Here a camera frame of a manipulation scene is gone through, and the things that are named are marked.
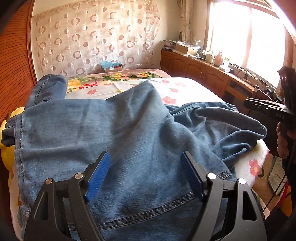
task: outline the metal pin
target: metal pin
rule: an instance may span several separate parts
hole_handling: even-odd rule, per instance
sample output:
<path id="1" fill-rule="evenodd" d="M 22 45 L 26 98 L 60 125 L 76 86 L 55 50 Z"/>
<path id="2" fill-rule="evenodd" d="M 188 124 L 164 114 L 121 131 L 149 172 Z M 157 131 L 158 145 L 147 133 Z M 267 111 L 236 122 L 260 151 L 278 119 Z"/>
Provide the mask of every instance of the metal pin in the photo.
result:
<path id="1" fill-rule="evenodd" d="M 242 185 L 244 185 L 244 184 L 246 184 L 247 182 L 246 182 L 245 179 L 243 179 L 243 178 L 239 178 L 239 183 L 242 184 Z"/>
<path id="2" fill-rule="evenodd" d="M 81 179 L 81 178 L 83 178 L 83 174 L 82 174 L 82 173 L 77 173 L 77 174 L 75 175 L 75 178 L 76 178 L 76 179 Z"/>
<path id="3" fill-rule="evenodd" d="M 214 179 L 217 178 L 217 176 L 216 176 L 215 173 L 209 173 L 207 176 L 208 176 L 208 178 L 210 178 L 210 179 L 212 179 L 212 180 L 214 180 Z"/>
<path id="4" fill-rule="evenodd" d="M 51 178 L 46 179 L 45 183 L 46 184 L 51 184 L 52 183 L 52 179 Z"/>

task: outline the window pane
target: window pane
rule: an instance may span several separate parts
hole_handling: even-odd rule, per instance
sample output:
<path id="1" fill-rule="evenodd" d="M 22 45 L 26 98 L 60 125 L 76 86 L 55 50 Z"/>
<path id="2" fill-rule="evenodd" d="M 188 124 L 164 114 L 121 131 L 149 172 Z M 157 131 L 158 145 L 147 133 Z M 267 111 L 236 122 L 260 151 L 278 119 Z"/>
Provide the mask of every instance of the window pane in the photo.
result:
<path id="1" fill-rule="evenodd" d="M 277 87 L 285 57 L 285 30 L 279 19 L 252 9 L 252 42 L 247 68 Z"/>
<path id="2" fill-rule="evenodd" d="M 215 3 L 210 17 L 213 21 L 213 53 L 222 51 L 231 63 L 242 65 L 250 25 L 250 9 L 229 2 Z"/>

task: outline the black cable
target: black cable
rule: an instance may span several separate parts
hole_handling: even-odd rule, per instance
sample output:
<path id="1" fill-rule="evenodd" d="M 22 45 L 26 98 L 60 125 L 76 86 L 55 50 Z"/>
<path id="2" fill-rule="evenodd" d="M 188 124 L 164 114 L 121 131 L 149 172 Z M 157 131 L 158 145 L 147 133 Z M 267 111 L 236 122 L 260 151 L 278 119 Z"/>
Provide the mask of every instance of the black cable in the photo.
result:
<path id="1" fill-rule="evenodd" d="M 274 195 L 276 194 L 277 190 L 279 189 L 280 185 L 282 184 L 282 182 L 284 181 L 286 177 L 286 174 L 284 175 L 283 179 L 281 180 L 281 182 L 279 183 L 277 189 L 275 190 L 275 192 L 273 193 L 272 197 L 270 198 L 270 200 L 268 201 L 267 205 L 265 206 L 265 208 L 263 209 L 262 214 L 264 213 L 265 209 L 267 208 L 267 206 L 270 204 L 271 200 L 274 198 Z"/>

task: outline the mattress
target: mattress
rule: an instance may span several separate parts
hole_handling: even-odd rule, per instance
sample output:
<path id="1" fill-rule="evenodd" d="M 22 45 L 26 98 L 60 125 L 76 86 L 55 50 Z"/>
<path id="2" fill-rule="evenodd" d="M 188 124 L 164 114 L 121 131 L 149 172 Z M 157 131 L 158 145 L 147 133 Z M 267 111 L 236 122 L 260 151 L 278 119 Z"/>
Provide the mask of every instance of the mattress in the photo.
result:
<path id="1" fill-rule="evenodd" d="M 197 83 L 194 80 L 188 78 L 171 78 L 165 72 L 161 70 L 141 70 L 141 77 L 150 77 L 150 74 L 154 74 L 154 78 L 137 79 L 128 78 L 134 70 L 128 70 L 127 72 L 120 72 L 111 74 L 93 74 L 84 77 L 84 79 L 75 79 L 75 81 L 69 81 L 71 85 L 68 85 L 68 91 L 66 99 L 108 99 L 119 93 L 122 93 L 134 86 L 142 83 L 143 81 L 149 81 L 159 92 L 164 104 L 170 104 L 175 106 L 181 106 L 190 102 L 222 102 L 217 95 L 213 92 Z M 114 80 L 103 79 L 103 77 L 111 76 Z M 267 146 L 263 140 L 257 142 L 257 146 L 244 155 L 242 155 L 235 164 L 235 172 L 238 178 L 244 178 L 250 187 L 253 186 L 256 177 L 261 172 L 264 160 L 269 153 Z M 22 203 L 19 197 L 18 180 L 16 175 L 16 167 L 13 167 L 13 173 L 11 174 L 10 185 L 10 209 L 12 215 L 12 222 L 17 237 L 22 240 L 24 231 L 21 228 L 21 221 L 18 220 L 18 210 Z"/>

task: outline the finger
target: finger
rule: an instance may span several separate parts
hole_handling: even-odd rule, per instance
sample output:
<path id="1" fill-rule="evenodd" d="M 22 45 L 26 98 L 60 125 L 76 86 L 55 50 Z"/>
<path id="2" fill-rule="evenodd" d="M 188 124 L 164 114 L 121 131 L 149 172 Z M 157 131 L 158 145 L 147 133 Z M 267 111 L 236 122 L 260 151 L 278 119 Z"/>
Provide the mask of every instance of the finger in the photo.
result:
<path id="1" fill-rule="evenodd" d="M 283 137 L 282 133 L 278 133 L 278 139 L 277 139 L 277 144 L 281 148 L 288 148 L 288 142 L 287 140 Z"/>
<path id="2" fill-rule="evenodd" d="M 290 137 L 293 140 L 296 140 L 296 130 L 288 131 L 287 134 L 288 134 L 288 137 Z"/>
<path id="3" fill-rule="evenodd" d="M 286 159 L 289 155 L 289 150 L 286 149 L 286 151 L 282 150 L 280 147 L 277 148 L 278 154 L 282 159 Z"/>
<path id="4" fill-rule="evenodd" d="M 281 131 L 281 123 L 279 122 L 276 126 L 276 132 L 279 133 Z"/>

